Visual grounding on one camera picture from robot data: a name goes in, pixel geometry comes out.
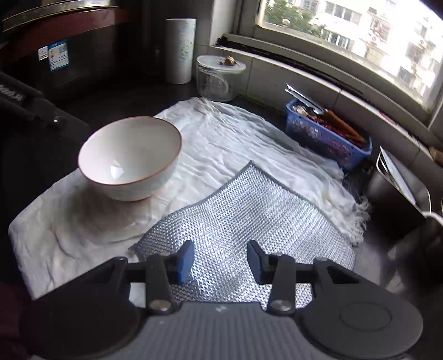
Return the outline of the steel peeler tool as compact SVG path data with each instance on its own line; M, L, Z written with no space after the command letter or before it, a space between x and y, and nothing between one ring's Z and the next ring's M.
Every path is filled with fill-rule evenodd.
M316 102L314 102L314 100L310 99L307 95L301 93L300 91L297 91L294 87L292 87L288 83L286 84L285 91L288 94L290 94L291 96L293 96L296 99L298 99L298 101L300 101L303 104L305 104L307 107L311 108L312 111L316 115L323 115L324 114L324 111L325 111L324 107L322 107L321 105L319 105Z

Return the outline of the red kitchen appliance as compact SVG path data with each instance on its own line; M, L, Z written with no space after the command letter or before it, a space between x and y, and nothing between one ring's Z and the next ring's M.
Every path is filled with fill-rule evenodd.
M121 1L36 1L1 18L1 72L51 89L115 68L129 14Z

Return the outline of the ginger piece on lid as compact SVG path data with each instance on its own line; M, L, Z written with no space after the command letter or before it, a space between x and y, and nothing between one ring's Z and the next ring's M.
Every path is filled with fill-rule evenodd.
M236 60L232 56L227 56L223 62L224 66L233 67L236 65Z

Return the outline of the white fringed cloth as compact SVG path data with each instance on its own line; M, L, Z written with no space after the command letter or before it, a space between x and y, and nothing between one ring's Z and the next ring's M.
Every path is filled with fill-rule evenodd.
M150 198L112 200L74 170L12 221L9 236L32 298L125 255L156 222L209 196L249 162L320 208L350 243L364 239L367 204L342 186L337 162L302 147L259 115L193 97L160 117L181 132L182 150L173 175Z

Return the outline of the paper towel roll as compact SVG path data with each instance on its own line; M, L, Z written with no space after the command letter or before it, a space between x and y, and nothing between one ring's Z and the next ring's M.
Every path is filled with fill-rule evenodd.
M192 59L197 19L165 20L165 62L169 83L186 84L192 78Z

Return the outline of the silver mesh scrubbing cloth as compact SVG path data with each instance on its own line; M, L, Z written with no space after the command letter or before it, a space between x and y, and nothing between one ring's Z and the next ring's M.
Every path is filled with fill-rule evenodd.
M144 260L152 253L195 247L187 282L173 286L178 302L259 302L270 286L255 282L246 258L249 241L267 253L283 253L299 263L326 257L353 269L349 240L322 210L254 163L207 198L162 218L130 250Z

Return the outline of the glass jar with lid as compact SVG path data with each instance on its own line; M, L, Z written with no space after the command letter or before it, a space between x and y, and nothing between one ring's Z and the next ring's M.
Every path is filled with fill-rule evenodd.
M236 59L235 66L224 66L226 57L217 55L197 57L197 91L200 96L218 102L229 102L236 97L237 84L247 66Z

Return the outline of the dried red chilies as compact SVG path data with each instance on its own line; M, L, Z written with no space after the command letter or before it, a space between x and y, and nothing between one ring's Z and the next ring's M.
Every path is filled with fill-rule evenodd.
M361 148L367 146L368 142L362 135L330 110L320 116L308 114L307 117Z

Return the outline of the white ceramic bowl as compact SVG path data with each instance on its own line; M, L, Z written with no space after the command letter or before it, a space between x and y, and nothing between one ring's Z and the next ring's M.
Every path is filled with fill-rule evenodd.
M171 122L136 116L112 122L86 140L78 155L82 175L111 199L134 202L153 195L175 170L182 135Z

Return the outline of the red rubber band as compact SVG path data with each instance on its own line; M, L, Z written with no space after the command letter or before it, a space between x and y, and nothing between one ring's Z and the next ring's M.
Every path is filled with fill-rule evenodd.
M392 124L393 126L397 126L398 124L392 120L391 117L389 117L388 115L386 115L384 112L379 111L380 116L388 123Z

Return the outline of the blue plastic basket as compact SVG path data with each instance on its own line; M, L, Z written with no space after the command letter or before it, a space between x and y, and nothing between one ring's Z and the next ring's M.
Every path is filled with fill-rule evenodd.
M366 145L355 145L328 127L299 114L295 107L300 104L297 99L286 104L285 133L293 140L326 158L335 160L346 170L352 170L372 154L372 139L367 133L364 133Z

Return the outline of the brown item on sill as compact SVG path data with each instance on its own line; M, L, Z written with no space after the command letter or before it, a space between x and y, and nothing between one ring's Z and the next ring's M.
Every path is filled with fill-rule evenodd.
M431 146L431 147L429 147L429 152L435 162L443 163L443 152L442 151Z

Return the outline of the stainless steel container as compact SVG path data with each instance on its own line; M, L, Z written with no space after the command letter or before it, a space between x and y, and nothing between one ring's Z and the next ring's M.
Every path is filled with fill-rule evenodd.
M366 188L371 221L390 241L417 229L432 211L429 191L409 168L380 148Z

